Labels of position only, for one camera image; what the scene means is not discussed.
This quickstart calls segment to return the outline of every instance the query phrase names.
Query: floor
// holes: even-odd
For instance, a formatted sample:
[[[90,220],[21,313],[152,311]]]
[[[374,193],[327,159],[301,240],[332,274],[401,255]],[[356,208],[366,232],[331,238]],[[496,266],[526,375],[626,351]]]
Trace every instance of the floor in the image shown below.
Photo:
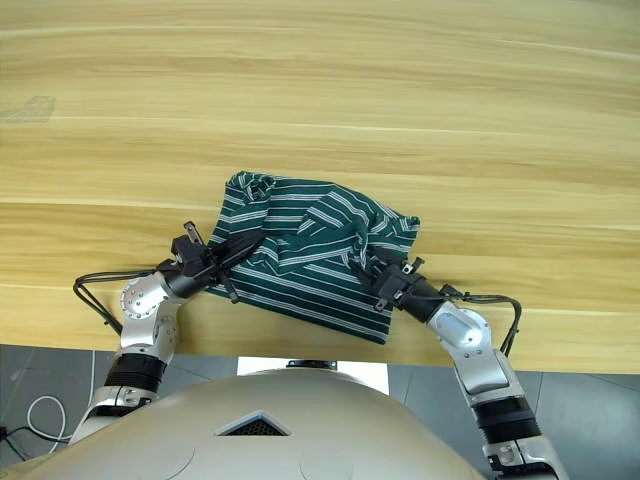
[[[105,378],[112,353],[96,352],[96,385]],[[160,394],[194,383],[235,375],[237,359],[177,355],[167,369]],[[67,432],[84,413],[90,387],[91,352],[0,346],[0,424],[24,425],[30,403],[54,395],[65,406]],[[572,479],[640,478],[640,376],[519,372],[527,398],[543,431],[551,438]],[[492,478],[475,427],[451,369],[389,366],[390,394],[403,402],[440,438]],[[32,419],[54,433],[60,428],[55,404],[41,402]],[[28,432],[14,437],[29,456],[51,444]],[[0,445],[0,467],[19,461]]]

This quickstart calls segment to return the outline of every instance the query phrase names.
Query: striped fabric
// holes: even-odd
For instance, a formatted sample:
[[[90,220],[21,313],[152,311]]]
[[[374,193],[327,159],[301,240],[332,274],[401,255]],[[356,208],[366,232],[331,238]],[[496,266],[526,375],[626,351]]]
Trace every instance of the striped fabric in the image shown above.
[[[209,244],[262,229],[265,241],[231,272],[243,302],[384,344],[392,307],[374,310],[377,299],[348,262],[378,274],[367,247],[406,258],[419,228],[417,217],[334,183],[240,172],[227,182]],[[222,286],[209,291],[227,295]]]

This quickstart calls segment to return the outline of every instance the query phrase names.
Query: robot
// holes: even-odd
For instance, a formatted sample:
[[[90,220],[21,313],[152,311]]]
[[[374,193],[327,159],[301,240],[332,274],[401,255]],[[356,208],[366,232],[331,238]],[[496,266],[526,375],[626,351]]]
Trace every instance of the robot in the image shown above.
[[[69,446],[9,467],[3,480],[483,478],[404,405],[335,371],[335,362],[291,362],[291,368],[211,381],[158,399],[179,341],[180,307],[218,284],[237,302],[230,269],[264,238],[254,231],[207,247],[193,223],[185,228],[186,235],[173,240],[173,259],[123,288],[124,325],[84,286],[104,277],[76,281],[78,296],[120,334],[120,348]],[[377,278],[356,264],[354,273],[379,298],[374,308],[391,303],[440,337],[496,478],[567,480],[505,355],[517,325],[503,348],[494,349],[482,315],[459,308],[454,300],[464,295],[455,289],[432,287],[417,272],[422,260],[409,264],[390,252],[375,254],[387,265]]]

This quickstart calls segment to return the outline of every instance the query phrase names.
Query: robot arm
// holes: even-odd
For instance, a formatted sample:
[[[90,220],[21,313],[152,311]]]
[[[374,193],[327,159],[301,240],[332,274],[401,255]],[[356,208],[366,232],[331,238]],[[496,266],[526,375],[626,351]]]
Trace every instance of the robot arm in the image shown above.
[[[171,246],[175,259],[165,260],[154,273],[131,280],[122,290],[125,322],[120,348],[70,444],[158,399],[162,375],[178,345],[178,310],[189,298],[223,284],[231,301],[238,302],[228,272],[260,245],[263,233],[233,236],[208,248],[192,222],[184,226],[187,234],[175,238]]]
[[[391,303],[440,337],[486,439],[483,452],[491,468],[501,472],[502,478],[568,480],[551,442],[540,433],[509,360],[493,348],[491,329],[482,315],[451,302],[448,293],[455,289],[445,287],[439,292],[429,285],[416,273],[421,259],[410,265],[380,249],[375,255],[387,264],[378,278],[355,264],[352,269],[380,298],[376,309]]]

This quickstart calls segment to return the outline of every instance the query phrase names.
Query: wooden table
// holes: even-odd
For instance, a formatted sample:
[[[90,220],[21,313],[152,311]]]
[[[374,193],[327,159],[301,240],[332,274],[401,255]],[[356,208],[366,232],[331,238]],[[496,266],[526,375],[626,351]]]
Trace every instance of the wooden table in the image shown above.
[[[115,349],[71,292],[215,224],[239,170],[422,219],[424,273],[526,310],[519,369],[640,373],[640,14],[624,0],[0,3],[0,341]],[[118,290],[100,291],[117,310]],[[511,313],[482,309],[497,344]],[[181,351],[446,364],[201,295]]]

